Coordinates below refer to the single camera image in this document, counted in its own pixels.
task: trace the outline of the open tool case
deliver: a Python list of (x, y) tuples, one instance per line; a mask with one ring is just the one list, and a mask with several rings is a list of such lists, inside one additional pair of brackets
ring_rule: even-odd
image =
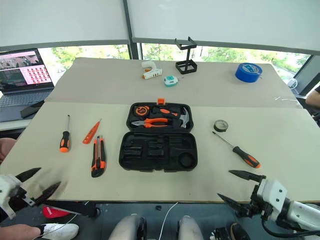
[[(167, 122), (145, 124), (148, 119), (167, 119)], [(137, 102), (130, 108), (126, 125), (130, 132), (122, 139), (119, 155), (124, 169), (178, 172), (191, 171), (197, 166), (196, 139), (189, 133), (194, 123), (188, 105), (159, 100), (158, 103)]]

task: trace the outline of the table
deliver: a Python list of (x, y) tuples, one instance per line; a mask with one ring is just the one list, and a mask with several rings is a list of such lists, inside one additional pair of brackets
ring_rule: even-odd
[[(246, 170), (278, 179), (297, 201), (319, 201), (320, 129), (307, 111), (279, 107), (201, 107), (191, 112), (198, 151), (198, 165), (190, 172), (139, 172), (119, 165), (122, 138), (129, 130), (130, 105), (46, 102), (23, 132), (0, 168), (1, 174), (18, 174), (42, 167), (26, 182), (31, 195), (55, 181), (62, 181), (53, 200), (221, 202), (217, 193), (237, 201), (249, 201), (255, 182), (228, 170)], [(70, 114), (71, 149), (59, 152), (59, 142)], [(93, 144), (83, 138), (102, 118), (97, 134), (105, 138), (106, 172), (91, 177)], [(229, 123), (221, 135), (255, 156), (260, 169), (246, 165), (211, 133), (217, 119)]]
[[(182, 75), (174, 61), (155, 61), (163, 75), (144, 80), (141, 62), (77, 58), (46, 101), (132, 104), (166, 98), (199, 107), (302, 108), (271, 64), (259, 64), (262, 79), (246, 83), (235, 76), (239, 63), (197, 62), (197, 72)], [(165, 86), (163, 79), (168, 75), (178, 77), (177, 86)]]

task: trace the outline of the hammer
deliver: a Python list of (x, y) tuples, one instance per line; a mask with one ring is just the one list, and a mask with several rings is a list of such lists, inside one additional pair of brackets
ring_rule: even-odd
[(187, 123), (189, 122), (189, 113), (185, 107), (183, 107), (183, 109), (185, 111), (185, 115), (179, 114), (177, 112), (172, 112), (172, 111), (169, 111), (164, 108), (158, 108), (158, 107), (154, 107), (152, 112), (153, 113), (161, 113), (162, 115), (164, 115), (168, 118), (171, 118), (171, 119), (182, 120), (182, 124), (180, 127), (185, 129), (187, 127)]
[(185, 111), (185, 115), (180, 115), (180, 120), (182, 120), (182, 124), (181, 124), (181, 128), (186, 128), (187, 127), (187, 123), (189, 122), (189, 113), (187, 111), (187, 109), (185, 107), (183, 107), (184, 111)]

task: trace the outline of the white cable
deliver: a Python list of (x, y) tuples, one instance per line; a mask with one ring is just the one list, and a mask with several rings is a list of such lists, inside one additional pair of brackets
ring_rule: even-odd
[(166, 219), (167, 219), (167, 216), (168, 216), (170, 210), (173, 209), (173, 207), (174, 207), (175, 205), (177, 205), (178, 203), (179, 203), (179, 202), (177, 201), (177, 202), (176, 202), (172, 207), (170, 207), (170, 209), (166, 212), (166, 215), (165, 215), (164, 220), (163, 220), (163, 223), (162, 223), (159, 240), (161, 239), (162, 231), (164, 230), (164, 225), (165, 225), (165, 222), (166, 222)]
[(47, 235), (47, 234), (53, 233), (53, 232), (55, 232), (55, 231), (63, 228), (65, 225), (67, 225), (67, 224), (70, 223), (73, 219), (75, 219), (76, 216), (78, 216), (78, 214), (75, 214), (69, 221), (67, 221), (67, 222), (66, 222), (65, 224), (63, 224), (61, 227), (59, 227), (59, 228), (57, 228), (57, 229), (55, 229), (55, 230), (52, 230), (52, 231), (50, 231), (50, 232), (41, 234), (41, 235), (39, 235), (39, 236), (36, 236), (36, 237), (33, 238), (32, 240), (35, 240), (35, 239), (40, 238), (40, 237), (43, 237), (43, 236), (45, 236), (45, 235)]
[(298, 81), (297, 81), (297, 79), (295, 79), (295, 78), (293, 78), (293, 79), (294, 79), (294, 82), (295, 82), (295, 86), (294, 86), (294, 87), (289, 87), (290, 90), (295, 89), (295, 88), (298, 86)]

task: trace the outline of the shoe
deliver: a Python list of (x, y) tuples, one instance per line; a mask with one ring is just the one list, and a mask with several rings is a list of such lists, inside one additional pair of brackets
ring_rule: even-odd
[(43, 238), (50, 240), (71, 240), (79, 231), (79, 226), (73, 223), (64, 224), (47, 223), (44, 226)]
[(250, 240), (248, 233), (237, 222), (231, 225), (230, 234), (232, 240)]

